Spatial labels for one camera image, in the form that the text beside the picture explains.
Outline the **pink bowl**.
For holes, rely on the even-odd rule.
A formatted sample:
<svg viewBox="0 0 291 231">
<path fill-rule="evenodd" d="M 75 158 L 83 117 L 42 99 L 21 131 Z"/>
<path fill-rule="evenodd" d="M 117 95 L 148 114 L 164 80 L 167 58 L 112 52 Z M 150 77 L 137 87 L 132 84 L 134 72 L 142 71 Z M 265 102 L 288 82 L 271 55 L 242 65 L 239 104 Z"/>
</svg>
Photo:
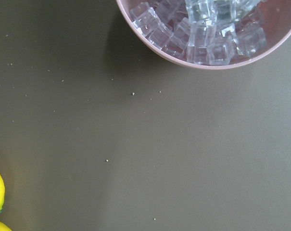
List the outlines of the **pink bowl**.
<svg viewBox="0 0 291 231">
<path fill-rule="evenodd" d="M 267 46 L 265 48 L 251 57 L 233 59 L 229 65 L 207 66 L 192 64 L 177 59 L 158 49 L 133 26 L 129 10 L 142 3 L 141 0 L 117 0 L 116 3 L 127 25 L 149 49 L 167 61 L 194 69 L 227 70 L 254 63 L 280 47 L 291 35 L 291 0 L 268 0 L 258 7 L 265 20 L 263 25 L 263 30 L 266 33 L 267 40 Z"/>
</svg>

